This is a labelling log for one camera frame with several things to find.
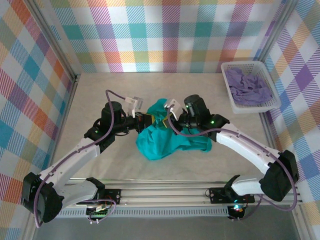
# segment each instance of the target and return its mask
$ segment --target green cloth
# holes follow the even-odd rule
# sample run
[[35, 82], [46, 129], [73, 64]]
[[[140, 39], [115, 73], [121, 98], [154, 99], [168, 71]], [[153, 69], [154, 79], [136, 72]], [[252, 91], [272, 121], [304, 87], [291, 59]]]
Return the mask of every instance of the green cloth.
[[[164, 126], [162, 120], [167, 116], [164, 108], [166, 101], [164, 98], [159, 99], [148, 109], [147, 113], [155, 117], [155, 122], [138, 135], [135, 143], [139, 151], [149, 160], [163, 159], [178, 149], [210, 151], [212, 144], [208, 137], [175, 135], [172, 129]], [[190, 134], [186, 128], [182, 132]], [[190, 129], [190, 132], [191, 134], [199, 133], [196, 129]]]

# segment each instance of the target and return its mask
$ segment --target floor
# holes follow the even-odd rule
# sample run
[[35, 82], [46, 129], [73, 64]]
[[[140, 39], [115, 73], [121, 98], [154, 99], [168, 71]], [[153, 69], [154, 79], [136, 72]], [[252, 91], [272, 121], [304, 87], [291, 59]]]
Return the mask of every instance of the floor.
[[[229, 119], [242, 132], [266, 144], [258, 113], [234, 114], [227, 95], [226, 84], [219, 73], [94, 73], [82, 74], [71, 109], [58, 144], [54, 162], [77, 145], [83, 134], [101, 116], [107, 102], [105, 90], [144, 99], [141, 111], [160, 98], [175, 98], [183, 103], [192, 94], [199, 94], [212, 114]], [[112, 101], [123, 101], [111, 96]], [[92, 159], [74, 177], [98, 179], [145, 179], [228, 181], [236, 174], [254, 175], [259, 171], [233, 150], [212, 144], [208, 153], [177, 151], [157, 160], [146, 159], [137, 149], [137, 133], [118, 137], [102, 155]]]

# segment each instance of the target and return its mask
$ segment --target plaid fabric backdrop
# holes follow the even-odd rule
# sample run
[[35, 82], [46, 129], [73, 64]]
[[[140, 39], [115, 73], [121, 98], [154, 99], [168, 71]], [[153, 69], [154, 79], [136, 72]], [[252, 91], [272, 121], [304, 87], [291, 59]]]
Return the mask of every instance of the plaid fabric backdrop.
[[259, 55], [285, 1], [37, 2], [75, 72], [215, 73]]
[[266, 67], [282, 106], [268, 113], [280, 150], [295, 152], [298, 188], [320, 239], [320, 0], [300, 0]]
[[0, 240], [26, 224], [22, 181], [47, 167], [71, 86], [23, 1], [0, 0]]

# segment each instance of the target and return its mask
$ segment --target basket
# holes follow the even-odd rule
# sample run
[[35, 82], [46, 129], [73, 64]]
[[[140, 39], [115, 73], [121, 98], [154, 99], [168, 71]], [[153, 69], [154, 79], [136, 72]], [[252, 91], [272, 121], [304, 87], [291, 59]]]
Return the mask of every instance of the basket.
[[[270, 89], [272, 98], [269, 101], [259, 105], [248, 106], [248, 105], [241, 105], [241, 104], [235, 103], [234, 98], [231, 95], [231, 91], [230, 91], [229, 84], [226, 78], [226, 73], [225, 73], [226, 70], [232, 69], [232, 68], [241, 69], [243, 74], [245, 75], [252, 74], [254, 76], [259, 76], [260, 78], [262, 78], [265, 84]], [[226, 84], [226, 89], [230, 99], [232, 111], [235, 114], [264, 113], [270, 109], [279, 108], [281, 106], [281, 100], [276, 90], [276, 87], [274, 85], [274, 82], [272, 81], [266, 69], [266, 66], [261, 61], [224, 62], [221, 64], [221, 70], [222, 70], [223, 78]]]

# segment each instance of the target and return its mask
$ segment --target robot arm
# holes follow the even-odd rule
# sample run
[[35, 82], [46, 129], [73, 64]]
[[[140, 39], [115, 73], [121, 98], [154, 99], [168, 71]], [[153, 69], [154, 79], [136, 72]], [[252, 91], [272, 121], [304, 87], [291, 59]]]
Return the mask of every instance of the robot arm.
[[[50, 222], [64, 207], [84, 200], [103, 199], [105, 186], [93, 177], [87, 178], [84, 182], [76, 185], [65, 186], [65, 184], [87, 162], [100, 155], [110, 146], [118, 134], [127, 134], [130, 130], [136, 130], [140, 133], [154, 121], [153, 116], [132, 110], [132, 115], [126, 116], [120, 103], [113, 101], [111, 104], [114, 124], [108, 136], [93, 144], [101, 139], [111, 126], [111, 109], [107, 103], [102, 109], [101, 118], [84, 134], [84, 138], [80, 140], [73, 150], [38, 175], [30, 172], [23, 179], [21, 204], [32, 213], [34, 212], [36, 192], [40, 184], [45, 181], [40, 189], [37, 204], [39, 219], [44, 223]], [[79, 150], [88, 145], [91, 146], [81, 151]], [[66, 157], [75, 151], [76, 153], [66, 160]], [[61, 166], [56, 171], [53, 171], [57, 165]]]
[[[39, 186], [45, 180], [40, 190], [38, 199], [37, 212], [39, 219], [47, 223], [55, 218], [60, 210], [69, 205], [79, 203], [84, 200], [103, 199], [105, 186], [95, 178], [87, 178], [86, 181], [65, 186], [67, 181], [88, 161], [101, 154], [110, 144], [115, 141], [119, 133], [128, 133], [130, 130], [136, 130], [141, 133], [143, 129], [154, 122], [154, 117], [141, 113], [133, 112], [132, 115], [126, 116], [122, 106], [118, 102], [111, 102], [114, 113], [114, 125], [110, 134], [96, 144], [78, 151], [83, 146], [87, 146], [96, 140], [99, 140], [106, 134], [111, 126], [111, 109], [108, 104], [102, 109], [101, 118], [98, 119], [91, 127], [84, 138], [70, 152], [77, 151], [66, 162], [54, 172], [52, 169], [65, 159], [69, 153], [54, 165], [43, 170], [40, 174], [29, 173], [23, 180], [21, 203], [30, 212], [34, 212], [35, 194]], [[224, 192], [232, 201], [239, 196], [247, 194], [266, 194], [275, 201], [281, 201], [291, 189], [290, 181], [283, 169], [270, 154], [279, 159], [289, 170], [294, 183], [298, 181], [298, 168], [295, 156], [289, 152], [279, 152], [276, 149], [269, 148], [255, 141], [240, 132], [226, 118], [218, 114], [210, 114], [203, 99], [198, 95], [191, 95], [184, 100], [187, 111], [174, 99], [169, 99], [164, 105], [170, 108], [172, 113], [170, 122], [175, 131], [181, 131], [183, 128], [196, 128], [200, 132], [211, 130], [212, 128], [220, 129], [208, 132], [205, 136], [214, 142], [225, 145], [248, 159], [261, 172], [257, 176], [240, 176], [236, 175], [225, 185]], [[170, 126], [168, 119], [163, 122]]]
[[286, 150], [283, 153], [264, 146], [258, 141], [245, 135], [228, 119], [219, 114], [210, 114], [204, 100], [199, 95], [191, 95], [184, 100], [185, 111], [174, 99], [169, 99], [164, 107], [169, 109], [170, 122], [164, 120], [164, 125], [173, 128], [175, 133], [181, 134], [183, 128], [198, 129], [200, 134], [206, 135], [214, 142], [229, 147], [249, 160], [261, 172], [256, 176], [236, 175], [225, 185], [225, 194], [236, 200], [247, 194], [265, 194], [274, 201], [282, 201], [292, 188], [289, 177], [281, 162], [291, 175], [293, 182], [299, 179], [295, 155]]

